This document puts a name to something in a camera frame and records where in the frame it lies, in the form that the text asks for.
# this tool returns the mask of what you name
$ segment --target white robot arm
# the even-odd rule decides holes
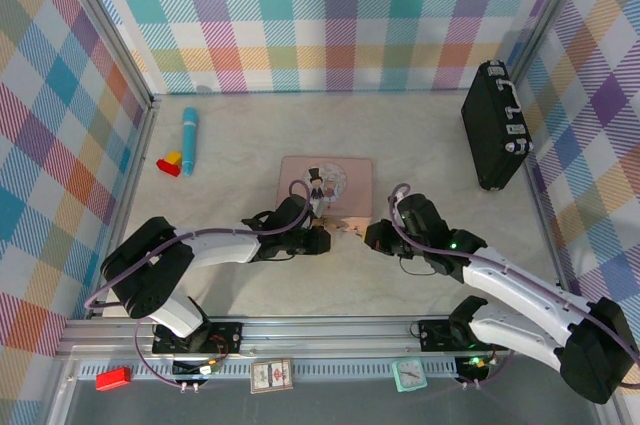
[[[219,263],[272,260],[282,251],[289,256],[328,252],[331,236],[323,227],[311,226],[315,215],[308,205],[291,195],[275,211],[242,220],[233,229],[176,230],[163,217],[151,218],[105,259],[103,288],[113,288],[131,318],[150,317],[181,339],[198,331],[191,340],[197,347],[202,337],[207,340],[208,320],[176,290],[182,276]]]
[[[251,230],[242,224],[234,228]],[[176,230],[177,235],[186,232]],[[252,235],[203,235],[184,240],[182,243],[191,247],[194,254],[185,274],[219,263],[249,263],[260,249],[258,237]],[[194,303],[179,290],[174,290],[167,301],[149,317],[181,338],[191,335],[204,321]]]
[[[508,307],[468,297],[449,317],[451,335],[467,346],[483,342],[500,345],[539,360],[558,371],[577,393],[606,403],[622,383],[634,358],[614,340],[638,348],[622,309],[603,297],[591,303],[553,287],[509,262],[481,238],[466,230],[450,230],[424,195],[398,197],[390,214],[369,226],[365,243],[401,258],[422,256],[433,269],[489,293]]]

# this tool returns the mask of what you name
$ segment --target red toy block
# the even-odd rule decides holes
[[[177,177],[178,175],[180,175],[180,167],[172,163],[169,163],[164,159],[158,160],[156,162],[156,166],[160,170],[162,170],[164,173],[168,173],[169,175],[172,175],[174,177]]]
[[[101,373],[96,377],[96,390],[101,392],[121,387],[131,382],[131,370],[127,367],[117,368]]]

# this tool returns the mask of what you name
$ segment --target briefcase handle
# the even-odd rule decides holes
[[[511,82],[509,80],[504,80],[502,78],[499,78],[499,79],[496,80],[496,85],[498,86],[498,90],[500,90],[500,91],[504,90],[504,86],[505,85],[507,87],[511,87],[511,93],[513,95],[513,100],[516,102],[516,105],[518,106],[518,108],[506,107],[504,109],[505,113],[507,114],[507,118],[509,120],[511,120],[513,118],[513,114],[514,113],[522,113],[522,106],[520,105],[520,100],[518,100],[518,94],[516,92],[516,86],[513,84],[513,82]]]

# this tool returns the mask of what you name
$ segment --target marble floor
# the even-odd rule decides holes
[[[549,282],[555,270],[524,171],[496,193],[478,186],[460,117],[465,93],[165,96],[131,209],[127,235],[148,218],[174,226],[231,226],[272,210],[287,155],[364,157],[374,163],[375,221],[399,182],[431,199],[452,228],[483,237]],[[181,149],[182,111],[198,109],[192,177],[155,161]],[[429,272],[422,259],[405,261]],[[451,312],[472,288],[440,275],[404,274],[396,258],[336,232],[331,252],[283,263],[222,264],[183,277],[179,288],[211,315],[405,315]],[[112,309],[106,314],[123,314]]]

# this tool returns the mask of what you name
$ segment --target blue marker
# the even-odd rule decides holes
[[[198,128],[198,112],[193,107],[184,109],[182,114],[182,173],[190,177],[196,163],[196,129]]]

